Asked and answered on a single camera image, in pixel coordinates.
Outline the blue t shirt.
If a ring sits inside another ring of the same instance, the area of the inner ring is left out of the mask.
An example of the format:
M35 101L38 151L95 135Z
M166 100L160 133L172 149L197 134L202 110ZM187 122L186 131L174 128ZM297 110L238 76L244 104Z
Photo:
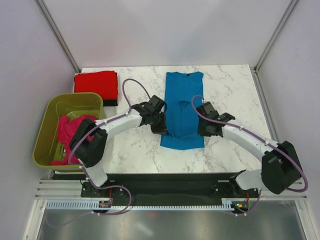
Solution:
M204 95L202 72L167 72L164 101L167 103L165 124L160 146L174 150L203 148L204 138L198 135L199 116L192 106L192 98Z

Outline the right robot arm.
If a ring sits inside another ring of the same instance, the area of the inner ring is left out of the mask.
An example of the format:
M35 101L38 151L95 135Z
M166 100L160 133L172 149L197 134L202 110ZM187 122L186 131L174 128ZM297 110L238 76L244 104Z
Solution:
M288 141L279 143L244 127L233 115L219 114L210 102L195 108L199 117L198 134L204 137L220 136L232 141L252 154L261 163L256 170L241 170L231 177L229 191L235 197L250 189L268 189L279 195L294 189L292 184L305 179L295 147Z

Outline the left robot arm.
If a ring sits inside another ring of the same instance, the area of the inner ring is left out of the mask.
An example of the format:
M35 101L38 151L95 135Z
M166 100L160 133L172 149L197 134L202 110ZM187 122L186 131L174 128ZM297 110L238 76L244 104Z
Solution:
M153 95L149 101L130 105L126 112L113 117L96 121L85 118L70 140L71 153L68 161L71 162L75 156L92 184L92 191L99 197L106 196L110 191L110 185L102 158L107 142L122 132L144 125L149 125L153 134L167 135L167 109L167 103Z

